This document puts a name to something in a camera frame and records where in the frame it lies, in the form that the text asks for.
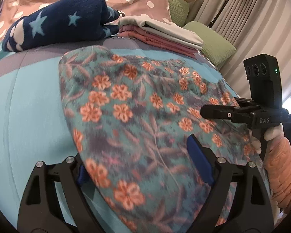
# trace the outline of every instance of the white glove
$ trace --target white glove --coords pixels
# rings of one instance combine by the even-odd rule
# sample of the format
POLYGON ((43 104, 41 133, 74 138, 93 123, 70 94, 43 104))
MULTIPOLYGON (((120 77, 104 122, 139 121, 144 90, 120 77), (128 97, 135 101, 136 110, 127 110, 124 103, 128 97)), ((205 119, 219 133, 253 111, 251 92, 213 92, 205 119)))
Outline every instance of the white glove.
MULTIPOLYGON (((264 139, 266 141, 270 141, 270 140, 274 139, 275 137, 279 136, 282 132, 283 132, 282 124, 275 126, 275 127, 268 128, 266 130, 266 132, 264 133, 264 139)), ((250 134, 250 142, 251 142, 252 146, 255 148, 255 151, 257 152, 257 154, 260 154, 261 153, 260 140, 258 140, 256 137, 252 136, 251 130, 249 130, 249 134, 250 134)))

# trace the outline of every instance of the camera lens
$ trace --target camera lens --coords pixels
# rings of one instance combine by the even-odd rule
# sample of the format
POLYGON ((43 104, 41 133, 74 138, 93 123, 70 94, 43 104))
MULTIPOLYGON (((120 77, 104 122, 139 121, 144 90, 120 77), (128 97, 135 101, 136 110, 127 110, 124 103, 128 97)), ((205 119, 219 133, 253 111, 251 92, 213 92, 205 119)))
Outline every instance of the camera lens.
POLYGON ((266 75, 266 66, 263 63, 261 64, 261 73, 266 75))
POLYGON ((250 67, 248 67, 248 66, 246 67, 246 72, 247 72, 247 75, 248 75, 248 76, 251 75, 251 69, 250 69, 250 67))
POLYGON ((259 68, 258 68, 257 65, 253 65, 253 66, 252 66, 252 70, 253 70, 253 74, 254 74, 255 76, 258 76, 258 75, 259 75, 259 68))

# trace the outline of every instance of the orange sleeve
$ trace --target orange sleeve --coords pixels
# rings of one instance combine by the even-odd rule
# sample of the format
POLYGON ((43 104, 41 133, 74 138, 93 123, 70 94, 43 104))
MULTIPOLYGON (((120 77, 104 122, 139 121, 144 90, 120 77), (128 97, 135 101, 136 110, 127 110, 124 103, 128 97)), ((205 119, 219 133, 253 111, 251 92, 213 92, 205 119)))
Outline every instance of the orange sleeve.
POLYGON ((283 132, 269 142, 269 155, 264 161, 272 198, 285 213, 291 210, 291 146, 283 132))

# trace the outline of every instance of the beige curtain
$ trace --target beige curtain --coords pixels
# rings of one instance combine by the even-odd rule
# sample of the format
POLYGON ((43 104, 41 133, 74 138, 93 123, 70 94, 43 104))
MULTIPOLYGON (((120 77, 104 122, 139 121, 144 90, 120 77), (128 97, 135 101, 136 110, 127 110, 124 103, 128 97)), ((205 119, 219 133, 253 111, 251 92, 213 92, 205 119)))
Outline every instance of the beige curtain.
MULTIPOLYGON (((207 25, 223 1, 194 2, 187 21, 207 25)), ((284 107, 291 112, 291 0, 230 0, 212 29, 237 48, 220 72, 241 97, 250 98, 243 60, 261 53, 277 58, 284 107)))
POLYGON ((243 60, 261 53, 278 60, 283 102, 291 112, 291 0, 262 0, 257 18, 243 32, 237 44, 237 52, 220 72, 232 88, 241 96, 250 98, 243 60))

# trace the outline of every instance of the navy blanket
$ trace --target navy blanket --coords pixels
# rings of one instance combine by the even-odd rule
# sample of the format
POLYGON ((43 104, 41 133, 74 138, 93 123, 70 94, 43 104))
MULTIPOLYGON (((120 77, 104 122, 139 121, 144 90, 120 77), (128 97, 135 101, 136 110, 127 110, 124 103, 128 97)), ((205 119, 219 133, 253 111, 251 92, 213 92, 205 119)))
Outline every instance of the navy blanket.
POLYGON ((2 49, 19 52, 54 43, 100 40, 119 31, 117 25, 107 24, 119 16, 105 0, 60 0, 14 22, 2 49))

